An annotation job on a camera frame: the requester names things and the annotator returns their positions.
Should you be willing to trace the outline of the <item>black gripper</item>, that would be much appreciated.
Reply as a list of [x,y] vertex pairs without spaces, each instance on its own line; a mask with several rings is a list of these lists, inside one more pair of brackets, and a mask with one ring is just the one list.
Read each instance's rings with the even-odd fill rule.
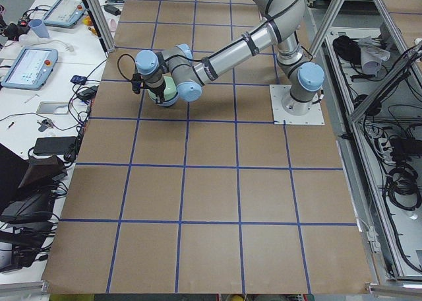
[[156,95],[156,103],[164,103],[165,81],[163,75],[152,75],[149,79],[145,79],[146,88]]

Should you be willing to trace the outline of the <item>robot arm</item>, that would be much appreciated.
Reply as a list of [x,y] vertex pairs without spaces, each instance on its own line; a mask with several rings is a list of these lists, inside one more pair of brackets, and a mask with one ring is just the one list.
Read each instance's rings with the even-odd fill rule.
[[178,98],[193,102],[204,85],[218,79],[240,63],[270,46],[278,49],[277,64],[291,82],[287,110],[315,103],[324,71],[307,61],[295,37],[305,12],[305,0],[253,0],[261,22],[217,52],[195,61],[187,44],[153,52],[142,50],[135,57],[133,82],[140,82],[157,104],[168,106]]

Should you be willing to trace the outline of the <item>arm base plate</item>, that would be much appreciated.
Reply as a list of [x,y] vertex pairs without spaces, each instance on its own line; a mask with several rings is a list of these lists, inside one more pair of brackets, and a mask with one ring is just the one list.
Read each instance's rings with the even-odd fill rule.
[[276,125],[324,125],[324,116],[318,95],[315,93],[310,102],[298,102],[293,99],[291,85],[271,84],[270,98],[272,113]]

